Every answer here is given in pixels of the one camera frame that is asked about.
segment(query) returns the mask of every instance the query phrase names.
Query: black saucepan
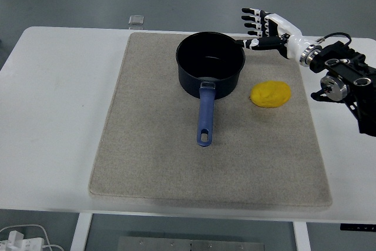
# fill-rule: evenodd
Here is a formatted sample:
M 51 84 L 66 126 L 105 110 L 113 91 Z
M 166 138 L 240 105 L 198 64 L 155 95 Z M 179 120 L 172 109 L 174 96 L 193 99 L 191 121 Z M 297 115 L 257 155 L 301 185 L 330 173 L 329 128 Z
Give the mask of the black saucepan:
M 176 61 L 181 86 L 200 98 L 197 143 L 208 146 L 212 142 L 214 100 L 236 87 L 245 61 L 243 48 L 227 35 L 199 32 L 180 43 Z

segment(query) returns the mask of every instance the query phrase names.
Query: blue handle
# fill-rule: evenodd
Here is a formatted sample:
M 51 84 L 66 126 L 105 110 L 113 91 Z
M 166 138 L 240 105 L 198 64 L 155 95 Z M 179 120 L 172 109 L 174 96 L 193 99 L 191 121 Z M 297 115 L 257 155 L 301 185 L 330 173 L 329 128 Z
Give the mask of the blue handle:
M 203 82 L 200 87 L 199 125 L 197 128 L 197 143 L 209 146 L 212 143 L 215 84 Z

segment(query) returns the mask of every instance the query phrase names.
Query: robotic arm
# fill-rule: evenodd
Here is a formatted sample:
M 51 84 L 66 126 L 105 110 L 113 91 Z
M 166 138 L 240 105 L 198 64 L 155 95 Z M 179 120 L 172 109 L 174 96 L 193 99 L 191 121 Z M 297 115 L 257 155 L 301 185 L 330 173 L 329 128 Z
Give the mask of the robotic arm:
M 258 38 L 237 41 L 253 50 L 276 49 L 287 58 L 319 73 L 327 70 L 320 80 L 321 89 L 311 94 L 316 101 L 344 103 L 358 120 L 360 133 L 376 136 L 376 69 L 365 63 L 365 55 L 349 48 L 351 37 L 337 32 L 317 41 L 302 35 L 301 31 L 277 14 L 243 8 L 247 15 L 244 26 L 249 35 Z M 347 43 L 337 41 L 323 48 L 320 43 L 334 35 L 344 35 Z

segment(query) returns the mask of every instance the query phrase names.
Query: yellow object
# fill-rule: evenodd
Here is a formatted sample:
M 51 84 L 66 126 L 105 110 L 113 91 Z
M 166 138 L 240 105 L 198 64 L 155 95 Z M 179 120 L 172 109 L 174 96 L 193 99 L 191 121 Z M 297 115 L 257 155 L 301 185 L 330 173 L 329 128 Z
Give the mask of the yellow object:
M 285 82 L 267 81 L 258 83 L 249 98 L 259 107 L 279 107 L 291 97 L 291 89 Z

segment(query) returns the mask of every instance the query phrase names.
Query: metal plate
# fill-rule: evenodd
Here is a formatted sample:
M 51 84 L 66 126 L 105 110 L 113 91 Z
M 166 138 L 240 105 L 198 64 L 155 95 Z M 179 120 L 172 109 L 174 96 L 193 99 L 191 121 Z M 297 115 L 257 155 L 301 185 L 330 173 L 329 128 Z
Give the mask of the metal plate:
M 117 251 L 264 251 L 264 244 L 122 236 Z

